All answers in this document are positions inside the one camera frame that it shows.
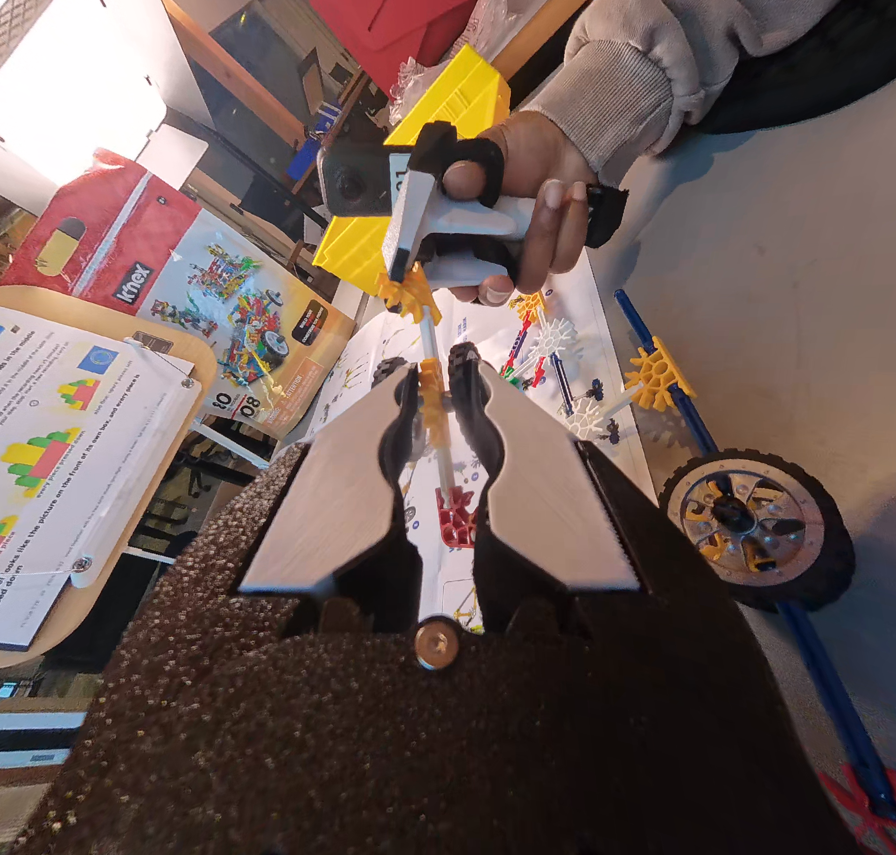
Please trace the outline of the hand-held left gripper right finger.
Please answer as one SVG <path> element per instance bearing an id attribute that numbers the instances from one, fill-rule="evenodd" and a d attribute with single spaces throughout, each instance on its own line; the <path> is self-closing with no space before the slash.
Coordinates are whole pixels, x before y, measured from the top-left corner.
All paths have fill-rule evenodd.
<path id="1" fill-rule="evenodd" d="M 450 352 L 449 385 L 462 434 L 487 474 L 473 558 L 484 627 L 506 629 L 528 600 L 565 613 L 579 595 L 639 591 L 571 434 L 477 351 Z"/>

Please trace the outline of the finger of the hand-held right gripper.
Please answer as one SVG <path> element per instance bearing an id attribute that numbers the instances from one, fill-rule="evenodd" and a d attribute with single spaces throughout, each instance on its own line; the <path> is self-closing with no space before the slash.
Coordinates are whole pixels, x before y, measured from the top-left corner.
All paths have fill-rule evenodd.
<path id="1" fill-rule="evenodd" d="M 449 233 L 445 218 L 452 203 L 442 191 L 438 171 L 412 169 L 409 155 L 390 155 L 388 167 L 392 214 L 385 234 L 385 267 L 390 281 L 402 283 L 423 239 Z"/>

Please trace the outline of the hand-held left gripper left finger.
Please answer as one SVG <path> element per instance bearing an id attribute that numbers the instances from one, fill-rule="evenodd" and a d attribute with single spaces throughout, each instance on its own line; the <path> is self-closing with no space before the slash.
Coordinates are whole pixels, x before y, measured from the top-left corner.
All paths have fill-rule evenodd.
<path id="1" fill-rule="evenodd" d="M 374 629 L 409 629 L 421 558 L 399 476 L 419 409 L 419 369 L 401 364 L 300 447 L 238 578 L 244 595 L 352 600 Z"/>

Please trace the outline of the yellow plastic bin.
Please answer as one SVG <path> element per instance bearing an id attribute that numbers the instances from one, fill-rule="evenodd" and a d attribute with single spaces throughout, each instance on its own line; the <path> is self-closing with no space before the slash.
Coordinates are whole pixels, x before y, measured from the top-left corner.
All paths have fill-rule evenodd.
<path id="1" fill-rule="evenodd" d="M 449 121 L 460 138 L 474 137 L 508 117 L 510 98 L 504 77 L 465 46 L 375 151 L 386 147 L 409 150 L 422 127 L 432 121 Z M 377 280 L 386 270 L 382 246 L 391 208 L 380 217 L 343 217 L 334 208 L 330 212 L 332 218 L 316 249 L 313 266 L 377 297 Z"/>

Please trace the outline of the colourful construction toy model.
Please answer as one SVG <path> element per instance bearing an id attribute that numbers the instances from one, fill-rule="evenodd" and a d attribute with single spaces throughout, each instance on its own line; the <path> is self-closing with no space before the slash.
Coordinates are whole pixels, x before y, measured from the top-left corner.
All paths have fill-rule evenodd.
<path id="1" fill-rule="evenodd" d="M 856 853 L 811 771 L 767 659 L 732 594 L 770 606 L 798 637 L 871 818 L 894 824 L 882 762 L 800 603 L 855 566 L 839 511 L 817 480 L 755 452 L 706 454 L 653 505 L 591 443 L 574 440 L 640 581 L 637 592 L 549 605 L 546 657 L 492 675 L 510 703 L 513 771 L 502 827 L 545 852 Z"/>

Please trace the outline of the person's right forearm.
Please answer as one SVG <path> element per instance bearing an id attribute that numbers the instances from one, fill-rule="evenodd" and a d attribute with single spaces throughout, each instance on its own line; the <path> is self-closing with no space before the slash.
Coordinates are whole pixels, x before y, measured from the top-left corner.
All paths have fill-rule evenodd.
<path id="1" fill-rule="evenodd" d="M 507 170 L 530 161 L 537 189 L 593 174 L 617 185 L 713 107 L 744 59 L 771 56 L 841 0 L 593 0 L 564 63 L 505 126 Z"/>

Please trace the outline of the white instruction sheet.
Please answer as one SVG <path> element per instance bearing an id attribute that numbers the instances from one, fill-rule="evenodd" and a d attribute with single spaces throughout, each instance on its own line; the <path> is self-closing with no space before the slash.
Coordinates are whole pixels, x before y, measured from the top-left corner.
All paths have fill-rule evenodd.
<path id="1" fill-rule="evenodd" d="M 563 432 L 594 442 L 599 450 L 657 502 L 644 448 L 628 404 L 613 417 L 598 421 L 606 401 L 623 390 L 623 376 L 603 305 L 589 267 L 552 277 L 546 284 L 544 313 L 554 329 L 561 330 L 557 349 L 566 370 L 574 401 L 574 416 L 566 419 L 563 396 L 548 357 L 537 388 L 522 395 L 537 404 Z M 501 368 L 514 348 L 524 320 L 517 306 L 482 308 L 454 300 L 440 291 L 435 300 L 442 313 L 436 336 L 442 358 L 457 343 L 473 342 L 484 360 Z M 410 318 L 381 313 L 349 341 L 322 385 L 308 436 L 313 436 L 365 396 L 375 370 L 383 360 L 401 357 L 416 363 L 423 357 L 419 328 Z M 437 492 L 437 459 L 430 446 L 412 457 L 399 476 L 409 540 L 423 564 L 420 594 L 421 620 L 433 615 L 451 617 L 467 630 L 484 629 L 473 580 L 472 542 L 461 531 L 449 531 L 441 522 L 442 496 Z"/>

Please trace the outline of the red box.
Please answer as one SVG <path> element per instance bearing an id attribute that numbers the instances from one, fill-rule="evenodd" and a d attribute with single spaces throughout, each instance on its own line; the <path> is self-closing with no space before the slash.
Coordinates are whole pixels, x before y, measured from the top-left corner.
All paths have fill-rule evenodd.
<path id="1" fill-rule="evenodd" d="M 310 0 L 384 93 L 409 58 L 435 65 L 464 31 L 477 0 Z"/>

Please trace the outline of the wooden clipboard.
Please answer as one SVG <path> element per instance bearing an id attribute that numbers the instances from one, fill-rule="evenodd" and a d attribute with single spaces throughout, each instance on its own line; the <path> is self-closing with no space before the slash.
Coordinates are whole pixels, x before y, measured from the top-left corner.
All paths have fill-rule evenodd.
<path id="1" fill-rule="evenodd" d="M 155 472 L 151 480 L 144 485 L 140 500 L 104 565 L 95 573 L 94 578 L 87 586 L 78 588 L 73 583 L 66 586 L 27 650 L 2 650 L 1 667 L 3 670 L 7 670 L 42 656 L 49 649 L 61 643 L 84 622 L 99 594 L 103 591 L 113 569 L 126 552 L 131 535 L 136 530 L 140 518 L 160 486 L 177 449 L 190 431 L 192 421 L 204 413 L 203 399 L 210 390 L 217 371 L 215 357 L 210 347 L 190 334 L 178 330 L 167 332 L 160 323 L 121 313 L 111 308 L 104 308 L 51 289 L 5 286 L 1 289 L 1 305 L 3 308 L 15 309 L 45 320 L 57 321 L 116 341 L 124 341 L 131 338 L 134 333 L 139 333 L 171 342 L 171 349 L 167 354 L 146 349 L 143 349 L 142 352 L 152 357 L 167 359 L 176 357 L 184 360 L 192 366 L 188 376 L 193 381 L 193 384 L 187 388 L 191 398 L 189 410 L 179 423 L 168 421 L 168 428 L 173 434 L 172 440 L 168 444 L 166 452 L 159 453 L 159 463 Z"/>

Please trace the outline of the clear plastic bag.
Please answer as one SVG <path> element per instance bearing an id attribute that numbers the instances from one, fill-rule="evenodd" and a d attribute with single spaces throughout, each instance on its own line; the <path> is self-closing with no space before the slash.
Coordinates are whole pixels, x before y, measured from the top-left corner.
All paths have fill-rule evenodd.
<path id="1" fill-rule="evenodd" d="M 389 120 L 391 129 L 403 121 L 424 92 L 446 69 L 464 46 L 471 46 L 482 57 L 508 32 L 516 20 L 516 14 L 508 8 L 507 0 L 476 0 L 471 16 L 462 34 L 433 65 L 422 65 L 409 57 L 399 65 L 396 83 L 389 91 Z"/>

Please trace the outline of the toy packaging bag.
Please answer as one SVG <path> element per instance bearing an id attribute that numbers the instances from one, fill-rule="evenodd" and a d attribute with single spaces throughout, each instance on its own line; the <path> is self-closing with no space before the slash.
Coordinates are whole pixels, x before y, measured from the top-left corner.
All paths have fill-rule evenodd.
<path id="1" fill-rule="evenodd" d="M 217 365 L 207 413 L 280 440 L 354 329 L 227 222 L 105 149 L 56 192 L 2 285 L 52 290 L 193 336 Z"/>

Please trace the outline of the white paper on clipboard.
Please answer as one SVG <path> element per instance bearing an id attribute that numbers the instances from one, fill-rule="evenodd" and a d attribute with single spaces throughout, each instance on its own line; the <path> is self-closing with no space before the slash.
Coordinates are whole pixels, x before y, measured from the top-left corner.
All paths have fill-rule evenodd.
<path id="1" fill-rule="evenodd" d="M 1 646 L 25 651 L 123 533 L 188 412 L 191 364 L 1 311 Z"/>

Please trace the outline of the black rounded object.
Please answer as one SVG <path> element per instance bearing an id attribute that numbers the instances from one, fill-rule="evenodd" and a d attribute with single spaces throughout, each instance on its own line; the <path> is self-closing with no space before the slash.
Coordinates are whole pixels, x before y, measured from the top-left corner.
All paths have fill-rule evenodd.
<path id="1" fill-rule="evenodd" d="M 705 134 L 750 133 L 816 119 L 895 78 L 895 0 L 840 0 L 785 49 L 741 60 Z"/>

